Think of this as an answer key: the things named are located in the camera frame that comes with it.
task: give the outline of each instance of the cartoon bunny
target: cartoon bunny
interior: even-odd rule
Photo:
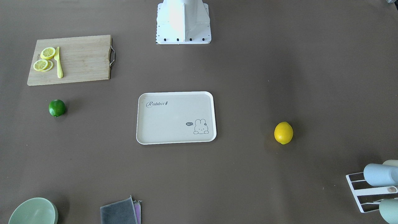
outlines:
[[[195,131],[194,134],[208,134],[209,128],[207,127],[205,119],[196,119],[195,121]]]

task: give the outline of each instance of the citrus fruit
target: citrus fruit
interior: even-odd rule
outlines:
[[[293,138],[293,128],[286,121],[279,123],[275,127],[274,136],[277,142],[282,145],[289,143]]]
[[[40,59],[37,60],[34,64],[33,64],[33,68],[36,71],[41,71],[44,70],[45,68],[47,68],[47,66],[49,65],[49,62],[47,60],[44,59]]]
[[[54,63],[53,63],[52,61],[50,61],[50,60],[47,60],[47,61],[48,61],[49,65],[48,65],[47,68],[45,68],[44,70],[41,70],[42,72],[49,71],[49,70],[51,70],[51,69],[53,68],[53,66],[54,66]]]
[[[40,57],[45,60],[50,60],[55,55],[55,48],[53,47],[46,47],[44,50],[41,51]]]
[[[49,104],[49,112],[52,116],[58,117],[65,113],[65,104],[62,100],[53,100]]]

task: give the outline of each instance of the knife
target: knife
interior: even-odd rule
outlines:
[[[57,61],[57,76],[58,78],[62,78],[64,76],[64,73],[62,72],[61,68],[61,60],[59,59],[59,47],[55,49],[54,59]]]

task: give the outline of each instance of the cutting board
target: cutting board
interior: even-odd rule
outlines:
[[[38,40],[27,84],[37,86],[109,79],[111,45],[110,35]],[[54,67],[50,71],[42,72],[33,69],[33,64],[41,59],[40,53],[46,47],[59,47],[63,78],[57,77],[57,62],[54,58],[51,59]]]

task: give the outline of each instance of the mint green bowl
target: mint green bowl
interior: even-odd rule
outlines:
[[[56,224],[57,208],[45,198],[31,198],[12,213],[8,224]]]

